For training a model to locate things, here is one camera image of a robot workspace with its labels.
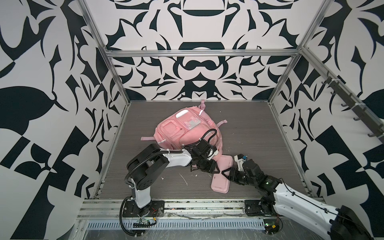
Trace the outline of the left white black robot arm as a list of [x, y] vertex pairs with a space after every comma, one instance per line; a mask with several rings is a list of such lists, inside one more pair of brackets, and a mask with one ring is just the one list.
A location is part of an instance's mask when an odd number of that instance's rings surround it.
[[206, 140], [183, 146], [179, 150], [163, 149], [158, 144], [150, 144], [129, 161], [124, 181], [132, 190], [136, 206], [143, 209], [152, 201], [151, 185], [166, 168], [190, 167], [192, 171], [217, 174], [219, 169], [214, 157], [218, 154], [217, 147]]

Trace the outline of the pink student backpack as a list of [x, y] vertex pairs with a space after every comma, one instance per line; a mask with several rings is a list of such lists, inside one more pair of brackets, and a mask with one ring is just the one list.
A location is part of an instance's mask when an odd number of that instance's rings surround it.
[[152, 137], [141, 137], [141, 141], [155, 141], [164, 149], [181, 149], [201, 138], [217, 148], [217, 160], [223, 154], [223, 138], [219, 127], [228, 121], [215, 123], [205, 112], [205, 101], [198, 106], [181, 109], [160, 122]]

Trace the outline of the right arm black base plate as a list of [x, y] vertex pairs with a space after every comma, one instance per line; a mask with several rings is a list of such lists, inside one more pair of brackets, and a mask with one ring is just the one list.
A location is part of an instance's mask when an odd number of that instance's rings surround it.
[[264, 216], [277, 217], [279, 214], [275, 211], [274, 205], [270, 201], [260, 200], [245, 200], [245, 214], [249, 217]]

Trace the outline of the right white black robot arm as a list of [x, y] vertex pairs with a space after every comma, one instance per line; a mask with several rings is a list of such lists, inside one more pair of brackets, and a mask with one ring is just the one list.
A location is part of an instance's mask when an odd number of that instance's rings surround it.
[[229, 181], [252, 186], [261, 194], [259, 200], [246, 200], [247, 216], [283, 216], [313, 231], [324, 240], [371, 240], [356, 213], [346, 207], [323, 204], [289, 187], [283, 179], [264, 174], [253, 160], [242, 167], [222, 171]]

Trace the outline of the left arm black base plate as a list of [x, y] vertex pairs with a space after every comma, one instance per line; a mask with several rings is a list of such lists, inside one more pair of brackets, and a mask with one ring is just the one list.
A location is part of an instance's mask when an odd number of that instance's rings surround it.
[[164, 201], [151, 201], [143, 208], [139, 208], [135, 201], [127, 201], [123, 206], [123, 218], [152, 217], [153, 213], [162, 214], [164, 212]]

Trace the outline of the pink pencil case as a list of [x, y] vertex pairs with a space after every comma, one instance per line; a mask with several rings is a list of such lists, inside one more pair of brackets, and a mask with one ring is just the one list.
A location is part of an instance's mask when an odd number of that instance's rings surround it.
[[230, 169], [233, 166], [233, 157], [228, 155], [222, 155], [218, 160], [218, 174], [213, 174], [212, 177], [212, 183], [211, 183], [211, 189], [214, 192], [226, 194], [229, 191], [230, 188], [230, 181], [227, 178], [227, 173], [224, 172], [224, 170]]

